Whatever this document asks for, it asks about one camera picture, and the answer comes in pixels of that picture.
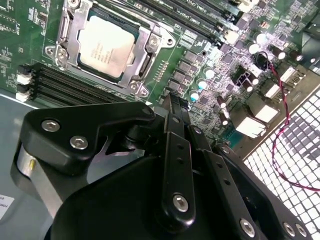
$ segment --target white label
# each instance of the white label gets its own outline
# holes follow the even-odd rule
[[[0,194],[0,220],[9,209],[10,205],[15,199],[13,197],[4,196]]]

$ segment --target metal mesh grille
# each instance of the metal mesh grille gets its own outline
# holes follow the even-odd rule
[[[292,116],[289,127],[280,137],[275,159],[292,182],[320,188],[320,90]],[[297,216],[320,240],[320,194],[291,186],[278,177],[271,166],[270,136],[245,160],[254,174]]]

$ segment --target silver screw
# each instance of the silver screw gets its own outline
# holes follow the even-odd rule
[[[288,223],[284,222],[283,227],[291,237],[294,237],[296,235],[295,230]]]
[[[42,123],[41,123],[41,127],[47,131],[47,132],[51,132],[51,133],[54,133],[56,131],[58,131],[60,129],[60,125],[59,123],[57,123],[56,121],[54,120],[44,120]]]
[[[229,149],[226,148],[225,146],[222,146],[221,149],[225,154],[229,154],[230,153]]]
[[[142,90],[142,91],[141,91],[141,95],[145,97],[145,96],[148,95],[148,92],[147,92],[146,90]]]
[[[68,53],[65,49],[60,48],[58,51],[58,58],[60,61],[67,59]]]
[[[241,218],[240,220],[240,225],[242,230],[250,237],[250,238],[254,238],[256,235],[255,229],[254,227],[251,225],[250,222],[248,222],[247,220],[245,220],[244,218]]]
[[[296,223],[295,226],[298,229],[299,233],[306,238],[308,235],[306,230],[300,224]]]
[[[201,130],[199,128],[195,127],[194,130],[197,134],[201,134]]]
[[[70,139],[70,145],[74,149],[84,150],[88,147],[88,141],[84,136],[73,136]]]
[[[186,211],[188,211],[188,201],[179,194],[173,196],[173,204],[180,212],[185,213]]]
[[[76,9],[80,5],[80,0],[68,0],[68,5],[71,9]]]
[[[159,43],[160,43],[160,41],[159,41],[159,38],[157,38],[156,36],[151,36],[150,38],[149,38],[149,44],[150,44],[150,46],[152,46],[152,47],[158,47],[159,46]]]
[[[131,86],[130,86],[130,89],[132,89],[132,90],[137,90],[137,88],[138,88],[138,86],[135,83],[131,84]]]

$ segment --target red and black wire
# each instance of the red and black wire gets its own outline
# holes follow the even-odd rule
[[[267,64],[267,69],[270,69],[272,74],[275,76],[275,78],[278,81],[278,85],[281,91],[281,98],[282,98],[282,102],[283,102],[283,106],[284,106],[284,110],[285,110],[285,120],[284,120],[284,125],[280,128],[280,130],[278,131],[278,133],[275,135],[275,139],[272,141],[272,149],[271,149],[271,157],[272,157],[272,166],[275,169],[275,171],[279,174],[280,178],[282,178],[284,181],[288,182],[290,185],[295,186],[297,188],[301,188],[301,189],[308,189],[314,192],[320,192],[319,188],[315,188],[312,186],[304,186],[302,184],[300,184],[299,182],[293,182],[291,180],[289,180],[285,173],[282,171],[279,163],[277,162],[275,155],[276,155],[276,151],[277,149],[277,144],[278,144],[278,140],[279,137],[285,132],[286,128],[290,125],[290,112],[289,112],[289,108],[288,108],[288,102],[287,102],[287,96],[285,94],[285,89],[284,89],[284,85],[283,82],[281,81],[281,78],[277,72],[277,70],[275,69],[273,64],[270,64],[269,60],[268,60],[268,54],[266,52],[260,52],[257,55],[256,61],[258,61],[258,57],[259,55],[265,55],[266,56],[266,64]]]

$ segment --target white capacitor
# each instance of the white capacitor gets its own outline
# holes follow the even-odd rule
[[[258,31],[253,35],[254,40],[256,41],[257,44],[266,44],[268,42],[268,37],[266,34]]]
[[[259,52],[260,47],[258,44],[255,44],[253,41],[251,41],[246,45],[246,49],[248,49],[250,54],[256,54]]]
[[[197,101],[197,100],[199,99],[199,93],[198,93],[198,91],[195,90],[195,89],[192,89],[192,90],[190,91],[190,98],[191,98],[191,101],[192,101],[192,102]]]
[[[196,81],[196,83],[198,84],[198,88],[200,90],[206,89],[208,86],[207,82],[203,78],[198,79],[198,81]]]
[[[211,67],[206,67],[203,72],[206,79],[212,79],[215,76],[215,71]]]

